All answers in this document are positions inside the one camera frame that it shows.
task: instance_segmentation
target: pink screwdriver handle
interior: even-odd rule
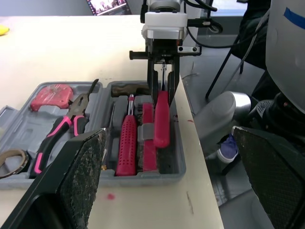
[[[120,138],[119,161],[116,167],[116,176],[136,175],[135,154],[137,141],[137,123],[133,115],[124,119]]]
[[[154,138],[157,148],[165,148],[170,144],[170,107],[168,105],[168,92],[160,91],[154,111]]]

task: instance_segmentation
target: pink spot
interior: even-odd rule
[[[109,193],[109,194],[107,195],[107,199],[109,199],[109,200],[113,200],[113,199],[115,199],[115,195],[114,195],[114,194]]]

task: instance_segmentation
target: dark gray wall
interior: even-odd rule
[[[0,0],[0,16],[87,16],[87,0]]]

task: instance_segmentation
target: person's foot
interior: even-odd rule
[[[217,150],[217,156],[219,160],[226,164],[229,164],[234,161],[237,154],[237,144],[232,134],[230,134],[229,137],[223,143],[221,143],[220,149]]]

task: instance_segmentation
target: computer monitor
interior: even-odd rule
[[[126,0],[87,0],[94,15],[131,14]]]

